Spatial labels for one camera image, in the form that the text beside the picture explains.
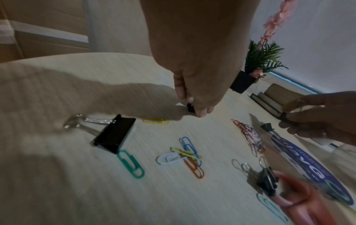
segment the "black plant pot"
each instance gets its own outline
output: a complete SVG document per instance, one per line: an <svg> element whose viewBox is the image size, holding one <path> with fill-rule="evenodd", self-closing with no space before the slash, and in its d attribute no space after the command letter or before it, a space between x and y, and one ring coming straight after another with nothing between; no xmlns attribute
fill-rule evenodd
<svg viewBox="0 0 356 225"><path fill-rule="evenodd" d="M241 70L230 88L237 93L242 94L256 81L256 79L257 78L252 77L248 73L245 73Z"/></svg>

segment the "table surface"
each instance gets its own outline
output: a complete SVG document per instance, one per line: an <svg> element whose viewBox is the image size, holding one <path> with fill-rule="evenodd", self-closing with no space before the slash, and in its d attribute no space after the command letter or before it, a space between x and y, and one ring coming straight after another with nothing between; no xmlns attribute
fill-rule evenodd
<svg viewBox="0 0 356 225"><path fill-rule="evenodd" d="M237 169L241 163L261 168L230 119L256 129L271 122L320 160L327 153L278 128L277 119L232 90L214 113L197 118L177 100L172 73L148 56L70 54L0 64L0 95L0 224L282 224ZM137 118L121 149L137 159L145 177L134 179L115 155L93 147L92 134L63 129L78 113ZM145 117L170 124L143 123ZM155 162L180 147L183 136L203 157L203 179L183 162ZM265 158L297 175L273 152ZM340 223L351 224L346 210L327 204Z"/></svg>

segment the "green paper clip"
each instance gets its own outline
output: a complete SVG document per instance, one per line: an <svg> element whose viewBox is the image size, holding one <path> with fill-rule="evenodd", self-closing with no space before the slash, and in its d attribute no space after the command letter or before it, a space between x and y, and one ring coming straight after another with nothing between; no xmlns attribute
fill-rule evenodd
<svg viewBox="0 0 356 225"><path fill-rule="evenodd" d="M129 164L129 162L126 159L121 158L120 153L123 152L125 153L129 159L131 160L131 162L134 164L134 168ZM133 157L132 155L130 155L126 150L120 150L117 153L117 156L119 158L119 160L122 162L122 164L126 167L126 169L131 173L131 175L136 178L136 179L141 179L142 177L144 177L145 175L145 171L144 169L140 166L140 164L137 162L137 160L135 159L135 157ZM141 175L136 175L135 172L141 170Z"/></svg>

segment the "wooden table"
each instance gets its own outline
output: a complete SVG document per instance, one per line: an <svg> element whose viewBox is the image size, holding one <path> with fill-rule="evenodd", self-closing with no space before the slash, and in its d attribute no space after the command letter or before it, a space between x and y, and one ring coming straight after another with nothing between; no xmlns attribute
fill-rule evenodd
<svg viewBox="0 0 356 225"><path fill-rule="evenodd" d="M233 165L235 159L237 167L261 169L230 119L254 127L271 122L295 144L319 148L279 129L246 94L231 90L213 114L197 118L177 100L172 73L148 56L70 54L1 64L0 94L0 224L282 224ZM122 149L145 177L134 179L115 155L91 146L93 135L63 129L77 113L137 118ZM144 117L170 124L143 123ZM155 162L180 147L183 136L203 157L203 179L183 162ZM295 174L273 153L265 157L274 169ZM333 209L347 224L345 211Z"/></svg>

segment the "hand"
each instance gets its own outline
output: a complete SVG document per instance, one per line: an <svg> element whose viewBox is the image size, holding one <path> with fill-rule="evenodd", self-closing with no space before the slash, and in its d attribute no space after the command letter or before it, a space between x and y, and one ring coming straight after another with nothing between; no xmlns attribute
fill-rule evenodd
<svg viewBox="0 0 356 225"><path fill-rule="evenodd" d="M140 0L152 55L174 74L199 117L214 110L242 68L260 0Z"/></svg>
<svg viewBox="0 0 356 225"><path fill-rule="evenodd" d="M356 92L307 95L288 103L283 110L290 112L306 105L325 107L288 113L287 119L300 124L280 122L279 126L300 137L328 138L356 146Z"/></svg>

